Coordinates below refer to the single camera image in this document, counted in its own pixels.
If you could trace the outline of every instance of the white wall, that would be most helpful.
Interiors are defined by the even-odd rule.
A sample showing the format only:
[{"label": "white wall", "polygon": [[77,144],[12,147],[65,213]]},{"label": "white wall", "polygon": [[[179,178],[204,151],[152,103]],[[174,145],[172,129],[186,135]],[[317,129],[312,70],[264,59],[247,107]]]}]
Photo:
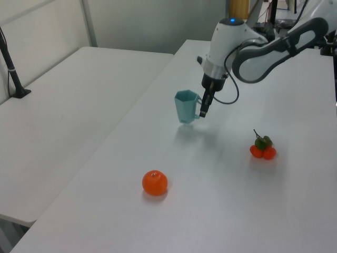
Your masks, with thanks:
[{"label": "white wall", "polygon": [[175,53],[186,39],[211,40],[226,0],[83,0],[93,44]]},{"label": "white wall", "polygon": [[[0,0],[2,12],[16,15],[14,20],[11,17],[0,19],[0,26],[23,86],[27,86],[78,48],[90,45],[81,0],[48,1],[28,13],[22,12],[22,0],[16,0],[19,3],[17,5],[5,2],[8,0]],[[9,6],[18,11],[4,9]],[[0,104],[6,99],[7,66],[0,55]]]}]

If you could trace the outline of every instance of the cherry tomato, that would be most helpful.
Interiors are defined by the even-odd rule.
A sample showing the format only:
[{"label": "cherry tomato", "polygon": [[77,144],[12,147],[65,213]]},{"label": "cherry tomato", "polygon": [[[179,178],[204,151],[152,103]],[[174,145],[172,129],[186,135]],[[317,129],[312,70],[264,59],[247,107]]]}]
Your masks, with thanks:
[{"label": "cherry tomato", "polygon": [[160,171],[152,170],[145,174],[142,184],[146,193],[159,196],[166,192],[167,177]]},{"label": "cherry tomato", "polygon": [[274,149],[273,147],[267,147],[263,151],[263,158],[265,160],[271,160],[275,157],[275,155],[276,155],[276,149]]},{"label": "cherry tomato", "polygon": [[249,150],[251,151],[252,155],[256,158],[261,158],[263,156],[263,151],[258,149],[257,146],[252,145]]}]

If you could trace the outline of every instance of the red tomato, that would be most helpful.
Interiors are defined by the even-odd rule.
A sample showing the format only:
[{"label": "red tomato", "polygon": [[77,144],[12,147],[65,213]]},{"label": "red tomato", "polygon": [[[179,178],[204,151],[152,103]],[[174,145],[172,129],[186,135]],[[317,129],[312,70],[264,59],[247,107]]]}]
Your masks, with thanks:
[{"label": "red tomato", "polygon": [[271,160],[275,157],[275,155],[276,155],[276,149],[274,149],[273,147],[267,147],[263,151],[263,158],[265,160]]},{"label": "red tomato", "polygon": [[263,151],[260,150],[257,146],[252,145],[249,149],[252,153],[252,155],[256,158],[262,158],[263,156]]}]

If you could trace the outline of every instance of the green stem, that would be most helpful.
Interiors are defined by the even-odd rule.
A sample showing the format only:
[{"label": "green stem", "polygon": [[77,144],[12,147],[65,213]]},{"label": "green stem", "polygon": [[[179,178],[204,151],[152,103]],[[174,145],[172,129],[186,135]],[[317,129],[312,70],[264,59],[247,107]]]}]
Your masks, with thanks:
[{"label": "green stem", "polygon": [[257,132],[255,131],[255,129],[254,129],[254,132],[255,132],[255,134],[256,134],[256,138],[261,137],[261,136],[259,136],[259,135],[257,134]]}]

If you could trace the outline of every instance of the black stand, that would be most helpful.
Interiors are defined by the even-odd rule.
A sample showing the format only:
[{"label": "black stand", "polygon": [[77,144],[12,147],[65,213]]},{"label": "black stand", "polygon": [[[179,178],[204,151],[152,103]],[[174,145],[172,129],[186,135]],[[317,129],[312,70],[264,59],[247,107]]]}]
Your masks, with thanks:
[{"label": "black stand", "polygon": [[12,95],[12,97],[17,98],[17,99],[21,99],[25,95],[29,94],[31,91],[26,90],[22,87],[20,79],[17,76],[14,64],[12,62],[11,56],[9,55],[9,52],[8,52],[8,49],[7,49],[7,44],[5,43],[5,39],[3,38],[3,36],[0,37],[0,50],[1,50],[1,53],[4,57],[4,59],[5,59],[8,71],[11,74],[13,83],[14,83],[15,88],[16,88],[15,94]]},{"label": "black stand", "polygon": [[276,19],[276,11],[277,11],[277,4],[279,0],[273,0],[272,6],[270,10],[270,19],[269,22],[274,26],[275,25],[275,19]]}]

